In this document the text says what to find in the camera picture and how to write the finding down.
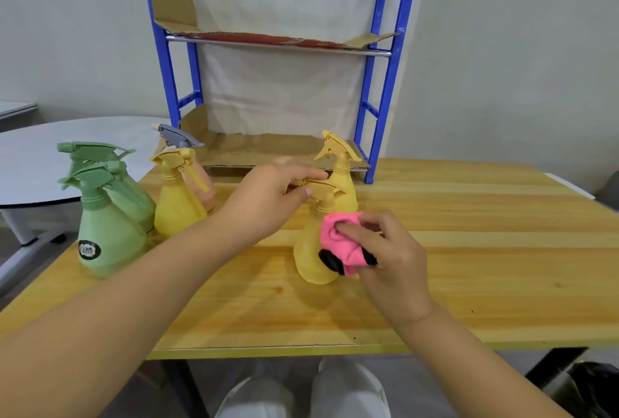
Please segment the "black label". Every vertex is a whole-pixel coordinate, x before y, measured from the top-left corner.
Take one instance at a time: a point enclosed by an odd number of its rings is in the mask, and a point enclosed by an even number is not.
[[[79,250],[79,256],[84,260],[94,260],[101,255],[101,247],[89,240],[77,242],[77,249]]]

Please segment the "wood grain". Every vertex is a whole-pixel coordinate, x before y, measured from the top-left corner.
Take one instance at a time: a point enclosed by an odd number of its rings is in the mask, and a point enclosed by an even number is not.
[[[240,178],[214,178],[216,209]],[[143,185],[157,197],[156,169]],[[422,242],[433,295],[492,347],[619,343],[613,212],[525,165],[383,159],[357,191],[361,209],[390,209]],[[215,274],[150,358],[405,351],[356,279],[299,277],[291,246],[307,213]],[[71,247],[0,313],[0,335],[96,283]]]

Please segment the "blue metal frame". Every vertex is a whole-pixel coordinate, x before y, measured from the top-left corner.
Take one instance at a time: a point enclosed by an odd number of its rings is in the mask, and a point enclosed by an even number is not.
[[[393,37],[391,42],[391,56],[388,60],[387,71],[383,83],[383,92],[381,94],[381,101],[378,108],[374,107],[369,102],[369,87],[372,82],[375,57],[368,56],[365,60],[363,86],[361,88],[361,99],[359,103],[359,112],[357,114],[357,125],[355,127],[355,143],[359,147],[363,157],[371,165],[371,168],[365,174],[365,183],[367,184],[374,182],[376,163],[378,162],[378,156],[380,154],[381,144],[383,142],[385,125],[387,125],[389,106],[391,105],[393,88],[395,86],[396,76],[398,74],[398,65],[400,63],[402,46],[404,44],[404,35],[406,33],[406,25],[408,24],[408,16],[410,14],[412,2],[413,0],[400,0],[398,16],[396,17],[396,28],[394,30],[395,32],[399,32],[399,34]],[[157,47],[159,64],[161,66],[161,74],[163,77],[163,89],[165,91],[165,98],[168,103],[168,111],[170,113],[170,120],[172,121],[173,126],[178,126],[178,122],[181,119],[181,109],[191,102],[196,102],[196,105],[199,105],[204,100],[202,95],[202,84],[200,82],[200,68],[197,60],[197,47],[196,44],[187,44],[187,53],[189,55],[191,69],[191,82],[194,90],[192,93],[179,99],[178,93],[176,92],[176,81],[174,80],[174,70],[172,67],[172,59],[170,58],[170,46],[166,39],[166,31],[157,25],[153,20],[151,0],[148,0],[148,4],[153,33],[155,35],[155,46]],[[385,0],[376,0],[371,26],[371,32],[373,34],[380,33],[384,7]],[[376,49],[377,46],[376,44],[373,44],[370,48]],[[369,112],[370,115],[376,118],[376,127],[372,137],[369,156],[361,148],[361,136],[363,134],[363,124],[365,122],[366,112]]]

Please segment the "person's right arm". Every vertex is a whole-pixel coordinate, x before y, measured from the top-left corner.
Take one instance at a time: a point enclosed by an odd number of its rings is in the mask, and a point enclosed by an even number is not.
[[[339,223],[336,228],[378,260],[376,266],[360,267],[363,287],[429,366],[460,416],[569,417],[432,300],[425,250],[393,214],[366,212],[360,220],[364,227]]]

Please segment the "spray bottle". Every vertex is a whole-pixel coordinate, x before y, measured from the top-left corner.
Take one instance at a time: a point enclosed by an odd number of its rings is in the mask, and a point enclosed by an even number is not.
[[[56,148],[59,152],[66,152],[71,155],[71,170],[69,171],[69,175],[99,162],[120,161],[123,157],[135,152],[135,149],[124,149],[105,142],[59,142]],[[116,149],[119,149],[122,153],[120,153],[120,155],[116,154]],[[126,170],[126,166],[123,167],[121,172],[123,172],[123,175],[120,175],[120,179],[138,195],[138,198],[127,198],[119,191],[114,190],[109,191],[110,198],[114,204],[125,211],[131,219],[136,221],[144,232],[149,232],[154,227],[155,202],[149,194],[131,178]]]
[[[320,159],[328,154],[337,156],[333,173],[329,177],[331,183],[343,190],[343,193],[336,196],[336,211],[355,212],[359,209],[359,203],[357,203],[355,184],[350,176],[349,161],[361,162],[363,159],[357,156],[357,153],[346,141],[332,132],[323,130],[322,135],[324,137],[324,146],[314,159]]]
[[[174,126],[170,125],[152,125],[154,130],[157,130],[160,135],[159,145],[157,146],[157,150],[155,154],[159,154],[166,146],[175,146],[177,148],[191,148],[192,146],[204,146],[203,143],[199,142],[189,133],[179,130],[178,128],[174,128]],[[202,190],[202,188],[198,187],[192,178],[189,177],[188,174],[183,173],[182,178],[185,181],[185,185],[187,185],[191,191],[193,191],[197,199],[200,200],[204,209],[206,211],[210,211],[213,209],[215,205],[215,186],[209,177],[209,174],[206,173],[204,167],[197,162],[193,161],[193,168],[196,171],[196,174],[200,177],[202,182],[209,188],[208,191]]]
[[[146,233],[112,202],[105,190],[113,190],[145,205],[124,180],[127,165],[122,161],[93,164],[60,179],[63,189],[68,186],[82,192],[82,220],[77,248],[84,266],[100,277],[108,277],[144,253]]]
[[[327,268],[318,256],[318,252],[322,249],[320,228],[323,217],[335,211],[336,196],[345,192],[328,180],[304,179],[301,185],[311,188],[312,198],[317,202],[309,204],[309,220],[295,242],[293,249],[295,264],[305,281],[312,284],[327,284],[334,281],[338,274]]]
[[[163,181],[155,211],[155,228],[168,238],[185,227],[206,218],[207,213],[197,196],[185,185],[181,172],[187,173],[198,188],[209,188],[193,167],[196,151],[191,148],[169,149],[151,157],[161,167]]]

